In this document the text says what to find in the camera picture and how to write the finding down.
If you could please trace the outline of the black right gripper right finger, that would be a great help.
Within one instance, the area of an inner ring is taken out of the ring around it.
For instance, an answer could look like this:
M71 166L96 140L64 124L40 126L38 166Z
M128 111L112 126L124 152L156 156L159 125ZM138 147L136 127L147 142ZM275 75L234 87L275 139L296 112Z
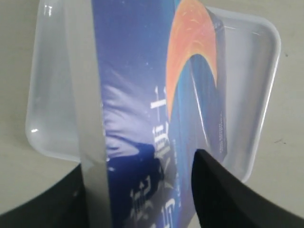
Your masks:
M260 196L215 160L196 150L191 173L202 228L302 228L303 218Z

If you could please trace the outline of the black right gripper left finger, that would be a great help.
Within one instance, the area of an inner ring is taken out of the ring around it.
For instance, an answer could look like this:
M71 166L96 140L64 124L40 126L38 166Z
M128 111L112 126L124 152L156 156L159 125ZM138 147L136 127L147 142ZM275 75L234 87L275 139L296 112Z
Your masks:
M0 215L2 228L87 228L81 166L28 202Z

